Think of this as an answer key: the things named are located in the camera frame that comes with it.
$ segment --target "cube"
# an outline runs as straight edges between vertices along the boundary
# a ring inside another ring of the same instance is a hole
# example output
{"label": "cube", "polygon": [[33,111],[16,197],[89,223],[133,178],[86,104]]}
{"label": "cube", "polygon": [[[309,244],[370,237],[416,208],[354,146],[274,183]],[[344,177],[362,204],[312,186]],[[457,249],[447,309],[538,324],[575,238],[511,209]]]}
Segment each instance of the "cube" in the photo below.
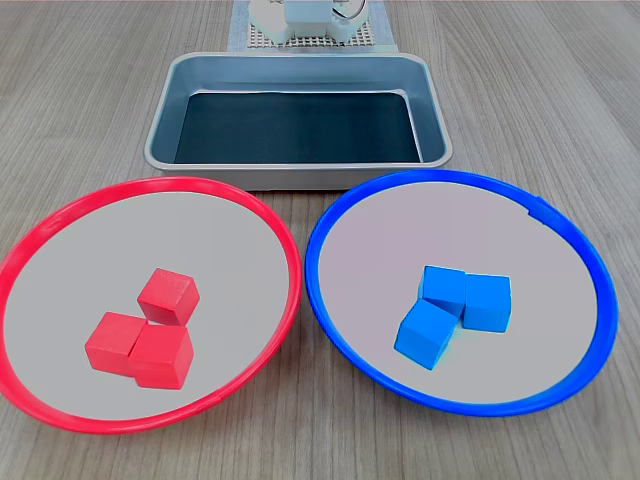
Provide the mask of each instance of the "cube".
{"label": "cube", "polygon": [[148,320],[184,327],[198,302],[200,293],[191,277],[158,268],[138,296],[138,304]]}
{"label": "cube", "polygon": [[427,266],[420,282],[419,298],[460,318],[465,305],[465,272]]}
{"label": "cube", "polygon": [[136,383],[144,388],[180,390],[193,361],[185,327],[147,324],[129,355]]}
{"label": "cube", "polygon": [[128,357],[146,324],[144,318],[107,312],[85,344],[91,366],[103,372],[133,376]]}
{"label": "cube", "polygon": [[462,327],[504,333],[511,318],[509,277],[467,275],[466,306]]}
{"label": "cube", "polygon": [[428,370],[433,370],[449,344],[458,318],[419,299],[400,324],[394,348]]}

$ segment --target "blue block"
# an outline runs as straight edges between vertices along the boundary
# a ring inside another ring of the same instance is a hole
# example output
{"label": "blue block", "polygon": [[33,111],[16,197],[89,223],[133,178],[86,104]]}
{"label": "blue block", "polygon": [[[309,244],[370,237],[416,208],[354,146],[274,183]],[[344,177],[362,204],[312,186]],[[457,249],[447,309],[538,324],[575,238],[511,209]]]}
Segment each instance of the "blue block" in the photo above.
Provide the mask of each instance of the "blue block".
{"label": "blue block", "polygon": [[464,272],[428,266],[422,274],[418,297],[460,318],[465,305],[465,284]]}
{"label": "blue block", "polygon": [[511,318],[509,277],[467,275],[467,302],[463,328],[504,333]]}
{"label": "blue block", "polygon": [[458,319],[426,300],[418,300],[400,324],[394,348],[433,370],[447,347]]}

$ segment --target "red block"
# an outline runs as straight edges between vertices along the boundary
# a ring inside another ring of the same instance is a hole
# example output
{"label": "red block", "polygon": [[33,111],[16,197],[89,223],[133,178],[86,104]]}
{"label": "red block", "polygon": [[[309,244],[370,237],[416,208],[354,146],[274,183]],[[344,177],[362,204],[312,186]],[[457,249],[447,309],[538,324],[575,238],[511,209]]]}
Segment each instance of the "red block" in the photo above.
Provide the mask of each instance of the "red block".
{"label": "red block", "polygon": [[108,312],[85,344],[95,370],[132,377],[128,356],[143,327],[144,318]]}
{"label": "red block", "polygon": [[138,297],[148,320],[181,327],[187,324],[199,301],[193,278],[161,268],[153,272]]}
{"label": "red block", "polygon": [[180,390],[193,360],[186,327],[151,325],[142,329],[129,355],[129,365],[140,387]]}

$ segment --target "blue plate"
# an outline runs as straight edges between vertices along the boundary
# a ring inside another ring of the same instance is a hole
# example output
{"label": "blue plate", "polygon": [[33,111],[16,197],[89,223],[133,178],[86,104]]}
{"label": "blue plate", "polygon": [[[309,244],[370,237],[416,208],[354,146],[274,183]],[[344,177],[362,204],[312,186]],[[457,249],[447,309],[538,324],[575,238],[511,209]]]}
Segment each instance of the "blue plate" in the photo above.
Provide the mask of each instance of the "blue plate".
{"label": "blue plate", "polygon": [[[320,253],[327,235],[342,215],[365,198],[390,188],[422,182],[458,183],[507,197],[527,208],[530,216],[564,238],[580,255],[595,287],[597,324],[587,353],[562,381],[536,395],[507,403],[479,405],[452,402],[418,392],[384,375],[361,358],[342,338],[327,312],[318,280]],[[447,170],[401,172],[374,179],[350,190],[325,212],[316,225],[307,247],[305,276],[311,306],[322,328],[356,367],[395,393],[419,404],[450,413],[501,417],[532,413],[556,405],[578,393],[598,375],[613,350],[618,329],[618,303],[613,282],[600,255],[582,232],[542,198],[504,182],[471,173]]]}

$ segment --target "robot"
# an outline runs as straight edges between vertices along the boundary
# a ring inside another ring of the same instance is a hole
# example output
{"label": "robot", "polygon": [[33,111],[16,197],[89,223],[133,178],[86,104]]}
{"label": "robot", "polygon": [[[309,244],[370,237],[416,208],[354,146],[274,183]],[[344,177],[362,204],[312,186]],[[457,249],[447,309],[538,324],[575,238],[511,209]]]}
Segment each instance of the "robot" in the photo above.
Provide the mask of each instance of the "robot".
{"label": "robot", "polygon": [[347,43],[369,19],[367,0],[251,0],[251,24],[276,45],[293,37]]}

